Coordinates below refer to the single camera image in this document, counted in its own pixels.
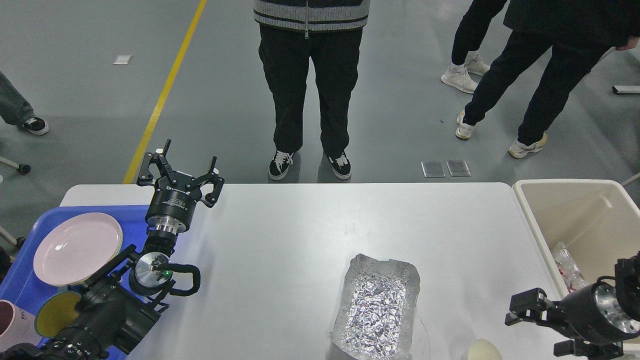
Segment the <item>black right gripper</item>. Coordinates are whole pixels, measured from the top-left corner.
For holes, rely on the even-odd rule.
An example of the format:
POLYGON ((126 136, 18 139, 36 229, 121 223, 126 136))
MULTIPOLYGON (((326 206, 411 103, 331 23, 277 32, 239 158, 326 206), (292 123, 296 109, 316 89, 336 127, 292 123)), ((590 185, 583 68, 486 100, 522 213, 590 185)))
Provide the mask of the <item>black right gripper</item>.
POLYGON ((572 292, 562 301, 550 300, 537 287, 510 298, 504 324, 519 322, 556 331, 570 328, 567 341, 553 345, 555 357, 576 356, 613 360, 624 355, 624 341, 639 337, 639 285, 597 282, 572 292))

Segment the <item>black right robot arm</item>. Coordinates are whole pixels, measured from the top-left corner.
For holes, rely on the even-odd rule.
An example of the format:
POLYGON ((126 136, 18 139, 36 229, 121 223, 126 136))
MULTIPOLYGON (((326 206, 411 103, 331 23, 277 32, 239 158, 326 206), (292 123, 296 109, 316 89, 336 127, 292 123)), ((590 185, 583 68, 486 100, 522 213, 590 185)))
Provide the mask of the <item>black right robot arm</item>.
POLYGON ((532 322, 560 333, 566 339, 554 344, 557 357, 622 357, 624 342, 640 334, 639 256, 618 259, 614 272, 559 301, 550 300, 539 287, 514 294, 504 323, 532 322))

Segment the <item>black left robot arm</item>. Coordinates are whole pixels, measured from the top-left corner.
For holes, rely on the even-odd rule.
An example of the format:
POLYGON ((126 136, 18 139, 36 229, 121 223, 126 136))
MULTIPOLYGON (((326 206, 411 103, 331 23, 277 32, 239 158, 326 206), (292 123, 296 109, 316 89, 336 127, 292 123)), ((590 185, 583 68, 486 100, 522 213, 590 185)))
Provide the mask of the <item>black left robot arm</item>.
POLYGON ((169 305, 166 296, 189 297, 201 288, 201 271, 173 263, 178 235, 190 229, 198 202, 212 208, 225 180, 213 157, 200 177, 174 170, 166 153, 170 141, 142 160, 137 184, 154 194, 145 215, 146 240, 140 251, 131 244, 78 285, 77 315, 46 335, 42 346, 21 342, 1 353, 3 360, 105 360, 116 347, 129 354, 158 322, 169 305))

